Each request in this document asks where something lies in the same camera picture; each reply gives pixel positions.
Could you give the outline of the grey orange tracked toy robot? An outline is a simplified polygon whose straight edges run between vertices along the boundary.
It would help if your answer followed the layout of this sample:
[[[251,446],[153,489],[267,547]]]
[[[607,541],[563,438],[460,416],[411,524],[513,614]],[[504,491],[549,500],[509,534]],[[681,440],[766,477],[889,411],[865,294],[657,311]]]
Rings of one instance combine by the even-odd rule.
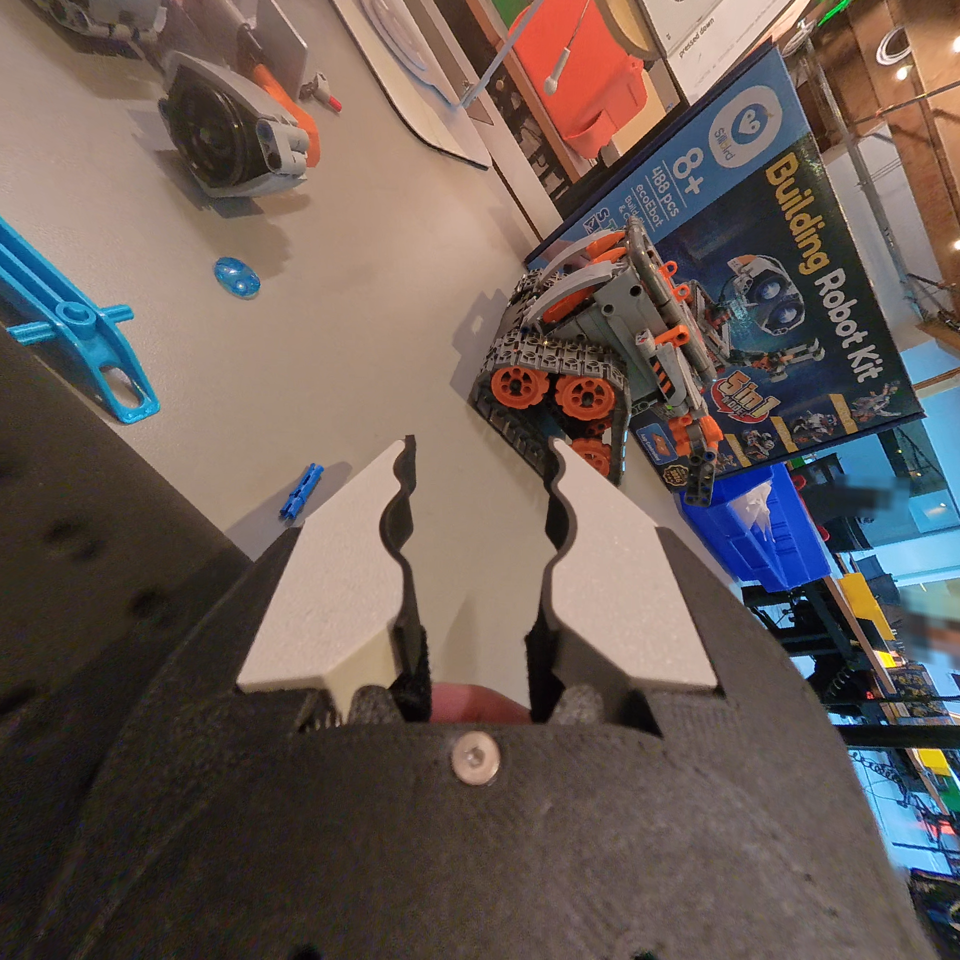
[[[717,369],[676,269],[631,216],[517,283],[470,401],[537,474],[550,474],[558,439],[619,486],[630,421],[652,411],[687,460],[687,502],[712,504],[723,432],[706,391]]]

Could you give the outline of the small black white red connector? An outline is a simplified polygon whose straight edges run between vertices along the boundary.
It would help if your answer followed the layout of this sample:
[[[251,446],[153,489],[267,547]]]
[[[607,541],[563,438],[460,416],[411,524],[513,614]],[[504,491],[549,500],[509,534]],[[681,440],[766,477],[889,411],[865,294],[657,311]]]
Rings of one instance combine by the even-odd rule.
[[[298,98],[300,100],[314,99],[329,107],[334,113],[342,113],[342,103],[332,94],[327,76],[319,70],[315,71],[311,77],[300,85]]]

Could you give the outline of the white ball tipped rod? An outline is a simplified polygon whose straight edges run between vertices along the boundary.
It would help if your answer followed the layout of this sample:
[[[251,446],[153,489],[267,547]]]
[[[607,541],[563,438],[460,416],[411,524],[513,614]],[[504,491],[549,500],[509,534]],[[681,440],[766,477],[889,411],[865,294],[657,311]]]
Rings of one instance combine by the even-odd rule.
[[[582,27],[584,18],[585,18],[585,16],[586,16],[587,11],[588,11],[589,7],[591,6],[591,4],[592,4],[591,1],[586,1],[586,2],[584,2],[583,7],[582,7],[582,10],[581,10],[581,12],[580,12],[580,14],[579,14],[579,17],[578,17],[577,21],[576,21],[576,24],[575,24],[575,26],[574,26],[574,28],[573,28],[573,30],[572,30],[572,32],[571,32],[571,35],[570,35],[569,40],[568,40],[568,41],[565,43],[565,45],[562,47],[561,52],[560,52],[560,54],[559,54],[559,56],[558,56],[558,59],[557,59],[555,65],[554,65],[551,73],[550,73],[550,74],[547,76],[547,78],[544,80],[544,83],[543,83],[543,92],[544,92],[547,96],[552,96],[552,95],[554,95],[554,94],[557,92],[557,90],[558,90],[560,78],[561,78],[561,76],[562,76],[562,74],[563,74],[563,72],[564,72],[564,70],[565,70],[565,68],[566,68],[566,66],[567,66],[567,63],[568,63],[568,61],[569,61],[569,59],[570,59],[571,48],[572,48],[572,46],[573,46],[573,43],[574,43],[575,40],[577,39],[577,36],[578,36],[578,34],[579,34],[580,30],[581,30],[581,27]]]

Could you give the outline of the white base board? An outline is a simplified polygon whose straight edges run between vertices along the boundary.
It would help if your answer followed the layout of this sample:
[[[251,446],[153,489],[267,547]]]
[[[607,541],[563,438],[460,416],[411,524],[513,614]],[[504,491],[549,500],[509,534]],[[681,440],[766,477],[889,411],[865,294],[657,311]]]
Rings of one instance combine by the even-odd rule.
[[[407,129],[426,146],[480,170],[492,166],[490,153],[466,109],[463,91],[454,82],[465,75],[450,51],[445,34],[430,17],[427,2],[406,5],[438,62],[437,89],[404,68],[366,16],[361,1],[334,1],[333,7],[351,34],[366,66]]]

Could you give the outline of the blue storage bin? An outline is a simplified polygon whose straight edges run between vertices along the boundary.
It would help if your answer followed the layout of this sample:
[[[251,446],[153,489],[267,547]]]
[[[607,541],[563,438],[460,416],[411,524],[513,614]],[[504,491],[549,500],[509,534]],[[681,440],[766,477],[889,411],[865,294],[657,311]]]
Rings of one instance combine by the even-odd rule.
[[[729,506],[731,500],[767,480],[773,485],[768,499],[772,543],[749,533]],[[678,505],[721,566],[739,581],[759,582],[767,591],[778,592],[832,572],[822,537],[781,463],[718,479],[708,507],[692,506],[683,495]]]

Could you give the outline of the light blue stand rod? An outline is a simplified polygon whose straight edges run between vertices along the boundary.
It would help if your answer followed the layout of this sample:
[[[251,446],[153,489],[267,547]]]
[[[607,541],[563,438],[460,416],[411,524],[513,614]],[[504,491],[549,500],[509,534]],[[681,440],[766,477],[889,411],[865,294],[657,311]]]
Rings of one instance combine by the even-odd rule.
[[[517,40],[520,38],[522,33],[525,31],[530,21],[534,18],[536,13],[539,11],[541,6],[543,6],[544,1],[533,1],[525,10],[520,18],[518,18],[513,26],[510,28],[510,32],[505,38],[503,44],[498,49],[496,56],[486,67],[485,72],[481,77],[474,83],[473,86],[467,88],[459,102],[459,107],[466,109],[469,107],[479,96],[479,94],[486,90],[486,87],[489,85],[490,80],[493,78],[493,75],[498,70],[498,67],[506,59],[507,55],[511,52],[515,46]]]

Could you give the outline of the orange plastic bin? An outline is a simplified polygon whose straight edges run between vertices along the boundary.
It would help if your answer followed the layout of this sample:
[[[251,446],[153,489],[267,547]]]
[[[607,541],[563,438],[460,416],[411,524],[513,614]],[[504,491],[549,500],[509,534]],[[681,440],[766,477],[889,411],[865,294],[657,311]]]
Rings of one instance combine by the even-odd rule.
[[[512,50],[536,89],[561,139],[586,160],[597,159],[614,135],[645,107],[644,64],[611,36],[591,2],[559,78],[544,82],[570,39],[583,1],[545,1]]]

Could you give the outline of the white round stand base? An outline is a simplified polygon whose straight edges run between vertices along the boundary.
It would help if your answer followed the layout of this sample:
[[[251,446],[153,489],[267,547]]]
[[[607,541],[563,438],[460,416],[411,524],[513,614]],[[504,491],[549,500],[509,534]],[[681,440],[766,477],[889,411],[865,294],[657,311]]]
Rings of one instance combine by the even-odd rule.
[[[437,90],[440,66],[404,1],[361,1],[374,29],[411,75]]]

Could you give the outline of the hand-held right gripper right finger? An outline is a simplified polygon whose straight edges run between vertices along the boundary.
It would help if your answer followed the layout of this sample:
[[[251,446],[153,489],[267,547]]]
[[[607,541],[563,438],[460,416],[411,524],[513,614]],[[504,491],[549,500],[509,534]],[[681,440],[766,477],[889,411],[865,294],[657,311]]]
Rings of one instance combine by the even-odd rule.
[[[544,483],[556,554],[525,640],[533,721],[577,687],[608,722],[639,722],[648,691],[719,693],[654,520],[557,438]]]

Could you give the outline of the grey wheel module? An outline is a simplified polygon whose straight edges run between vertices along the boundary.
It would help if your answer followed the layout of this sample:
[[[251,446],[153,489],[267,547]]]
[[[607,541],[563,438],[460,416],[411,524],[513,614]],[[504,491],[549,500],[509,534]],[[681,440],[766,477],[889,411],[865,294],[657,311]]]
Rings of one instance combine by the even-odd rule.
[[[278,2],[35,2],[101,48],[136,49],[163,75],[158,111],[183,164],[213,199],[285,193],[320,158],[301,105],[308,49]]]

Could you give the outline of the white plastic bag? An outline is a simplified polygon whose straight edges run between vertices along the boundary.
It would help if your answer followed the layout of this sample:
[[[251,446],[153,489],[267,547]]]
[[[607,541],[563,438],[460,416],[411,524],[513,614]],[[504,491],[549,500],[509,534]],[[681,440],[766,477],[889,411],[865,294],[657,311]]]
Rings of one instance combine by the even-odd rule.
[[[764,543],[774,543],[771,512],[768,499],[772,493],[772,481],[767,480],[728,502],[730,510],[738,517],[747,531]]]

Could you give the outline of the light blue toy frame piece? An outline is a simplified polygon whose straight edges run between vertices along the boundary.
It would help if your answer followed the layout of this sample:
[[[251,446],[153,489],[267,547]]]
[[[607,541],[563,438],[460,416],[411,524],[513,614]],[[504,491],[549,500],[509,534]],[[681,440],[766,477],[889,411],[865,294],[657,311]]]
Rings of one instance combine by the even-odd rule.
[[[23,346],[52,345],[75,384],[121,424],[147,419],[161,403],[118,329],[126,304],[97,305],[7,221],[1,221],[1,296],[19,321],[7,333]]]

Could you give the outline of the small blue toy pin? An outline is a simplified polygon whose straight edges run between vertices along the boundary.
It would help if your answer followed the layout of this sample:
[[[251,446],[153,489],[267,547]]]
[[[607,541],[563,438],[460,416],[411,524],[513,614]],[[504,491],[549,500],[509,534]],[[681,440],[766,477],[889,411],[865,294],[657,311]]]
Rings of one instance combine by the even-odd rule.
[[[306,468],[304,474],[300,476],[294,488],[287,495],[282,507],[278,512],[278,518],[282,522],[294,522],[306,507],[307,500],[312,496],[316,486],[320,482],[325,468],[316,462],[312,462]]]

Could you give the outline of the translucent blue round toy stud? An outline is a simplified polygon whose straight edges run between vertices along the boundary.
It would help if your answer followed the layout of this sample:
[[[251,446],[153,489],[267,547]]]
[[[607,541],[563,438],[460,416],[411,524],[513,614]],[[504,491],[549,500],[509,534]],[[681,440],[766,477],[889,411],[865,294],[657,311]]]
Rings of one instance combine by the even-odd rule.
[[[222,288],[239,299],[252,299],[261,289],[259,275],[239,258],[222,256],[214,262],[212,270],[214,278]]]

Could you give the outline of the person's right hand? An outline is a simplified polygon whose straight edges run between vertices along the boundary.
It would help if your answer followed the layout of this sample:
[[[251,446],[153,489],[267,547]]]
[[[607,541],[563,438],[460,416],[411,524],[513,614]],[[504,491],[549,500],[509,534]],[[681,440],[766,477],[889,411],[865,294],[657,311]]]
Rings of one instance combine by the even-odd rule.
[[[432,685],[430,721],[436,724],[509,724],[532,722],[530,709],[491,688],[440,681]]]

